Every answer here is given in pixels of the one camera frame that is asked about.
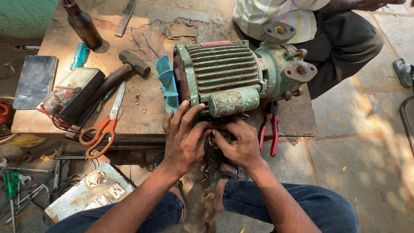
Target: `smartphone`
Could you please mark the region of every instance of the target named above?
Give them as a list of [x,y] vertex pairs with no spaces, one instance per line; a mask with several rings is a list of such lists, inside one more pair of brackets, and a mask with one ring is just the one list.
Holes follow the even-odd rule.
[[36,109],[52,91],[57,66],[55,56],[26,56],[13,108]]

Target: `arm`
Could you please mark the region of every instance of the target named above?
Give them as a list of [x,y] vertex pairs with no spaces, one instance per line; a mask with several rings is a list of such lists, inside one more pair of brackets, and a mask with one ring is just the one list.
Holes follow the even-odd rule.
[[[214,128],[224,155],[242,166],[256,183],[277,232],[321,232],[260,156],[254,127],[234,116],[232,122]],[[217,129],[233,134],[235,140],[229,144]]]
[[376,11],[387,4],[400,5],[405,0],[331,0],[319,11],[338,12],[344,10]]
[[161,165],[138,188],[95,222],[87,233],[135,233],[168,190],[204,156],[204,143],[211,124],[203,121],[191,129],[194,117],[204,104],[190,109],[183,101],[173,117],[169,111],[163,122],[167,136]]

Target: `blue jeans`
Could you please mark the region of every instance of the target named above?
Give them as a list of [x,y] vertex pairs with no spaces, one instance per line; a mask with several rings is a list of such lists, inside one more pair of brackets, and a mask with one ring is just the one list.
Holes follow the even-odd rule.
[[[283,186],[322,232],[358,232],[358,216],[343,196],[315,185],[283,184]],[[46,233],[85,232],[114,205],[76,213],[54,224]],[[229,180],[224,187],[223,205],[226,211],[272,223],[259,189],[252,181]],[[177,224],[181,219],[181,212],[180,200],[175,194],[168,192],[145,219],[138,232],[161,232]]]

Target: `green screwdriver handle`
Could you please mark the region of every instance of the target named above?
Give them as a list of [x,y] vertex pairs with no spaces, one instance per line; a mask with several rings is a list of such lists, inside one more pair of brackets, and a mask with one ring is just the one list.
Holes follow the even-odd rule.
[[17,172],[12,169],[6,169],[3,171],[4,187],[6,188],[6,200],[13,200],[17,197],[19,178],[17,178]]

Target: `seated man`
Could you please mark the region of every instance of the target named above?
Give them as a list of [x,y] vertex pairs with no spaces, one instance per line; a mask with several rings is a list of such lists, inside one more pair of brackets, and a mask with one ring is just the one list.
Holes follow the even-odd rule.
[[306,49],[305,61],[318,68],[308,82],[316,99],[351,77],[379,54],[383,38],[367,20],[351,10],[375,11],[405,0],[238,0],[233,18],[243,36],[259,46],[264,27],[283,22],[296,28],[288,42]]
[[[260,156],[256,129],[244,121],[234,117],[214,129],[203,121],[191,129],[193,118],[204,106],[190,108],[185,100],[174,116],[172,110],[165,115],[165,156],[156,157],[153,173],[122,201],[69,216],[46,232],[156,233],[183,222],[185,205],[176,182],[202,159],[210,133],[232,161],[219,167],[222,179],[214,196],[216,210],[272,223],[276,232],[358,232],[355,211],[338,193],[315,185],[280,183]],[[228,143],[222,131],[236,140]],[[254,182],[239,181],[235,164]]]

